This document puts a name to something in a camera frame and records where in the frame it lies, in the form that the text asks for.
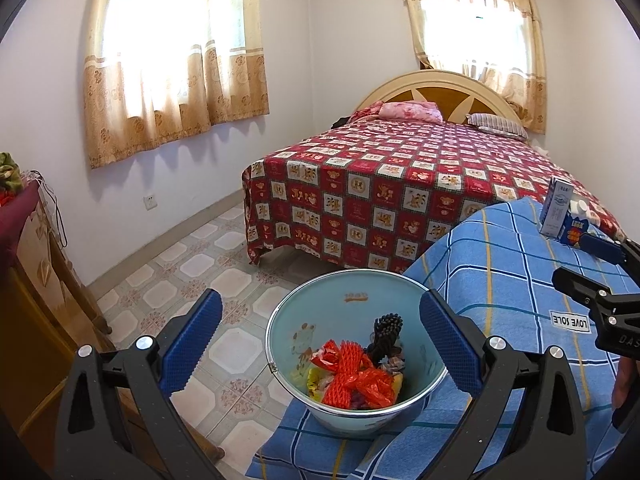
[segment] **floral curtain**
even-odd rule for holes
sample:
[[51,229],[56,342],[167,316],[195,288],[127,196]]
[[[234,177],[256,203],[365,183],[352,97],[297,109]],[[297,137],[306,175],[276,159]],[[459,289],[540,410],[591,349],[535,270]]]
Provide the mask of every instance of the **floral curtain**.
[[268,113],[259,0],[93,0],[84,62],[92,168]]
[[500,94],[530,131],[546,129],[546,67],[534,0],[405,0],[418,60]]

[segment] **blue bucket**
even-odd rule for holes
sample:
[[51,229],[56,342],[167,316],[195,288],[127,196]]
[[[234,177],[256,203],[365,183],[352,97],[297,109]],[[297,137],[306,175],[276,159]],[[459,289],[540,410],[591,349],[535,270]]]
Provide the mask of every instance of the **blue bucket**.
[[[282,386],[304,402],[325,427],[343,436],[377,431],[440,384],[447,369],[420,322],[420,297],[427,288],[400,274],[354,269],[326,274],[290,293],[267,325],[269,368]],[[398,403],[381,410],[351,411],[326,406],[306,393],[309,358],[329,339],[366,346],[377,317],[394,312],[404,320],[400,344],[406,369]]]

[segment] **wall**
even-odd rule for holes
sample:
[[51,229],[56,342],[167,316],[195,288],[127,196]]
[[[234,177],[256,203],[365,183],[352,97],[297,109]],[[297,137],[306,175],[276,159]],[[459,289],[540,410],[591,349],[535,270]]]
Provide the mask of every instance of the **wall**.
[[[536,0],[549,72],[549,125],[539,143],[564,129],[564,21],[560,0]],[[327,129],[377,86],[418,70],[402,0],[309,0],[314,69],[314,124]]]
[[[80,79],[87,1],[27,0],[0,43],[0,149],[53,186],[85,283],[240,189],[255,159],[312,133],[307,0],[262,0],[269,116],[90,171]],[[151,193],[158,208],[146,211]]]
[[640,40],[614,0],[563,0],[571,81],[565,167],[640,239]]

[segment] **headboard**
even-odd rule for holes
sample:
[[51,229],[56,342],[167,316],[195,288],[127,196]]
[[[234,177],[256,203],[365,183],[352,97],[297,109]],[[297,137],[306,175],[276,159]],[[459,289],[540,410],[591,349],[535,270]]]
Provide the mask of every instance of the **headboard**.
[[376,101],[431,101],[438,105],[442,117],[463,124],[467,114],[494,114],[516,121],[513,108],[496,92],[481,82],[446,70],[418,70],[401,75],[374,90],[356,110]]

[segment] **finger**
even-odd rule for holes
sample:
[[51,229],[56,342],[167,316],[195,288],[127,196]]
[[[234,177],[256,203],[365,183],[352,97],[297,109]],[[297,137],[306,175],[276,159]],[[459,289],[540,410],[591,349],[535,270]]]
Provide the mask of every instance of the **finger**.
[[611,396],[611,403],[614,409],[618,409],[625,403],[631,384],[640,370],[639,366],[640,365],[633,361],[633,359],[628,357],[620,358],[616,384],[613,387],[613,394]]

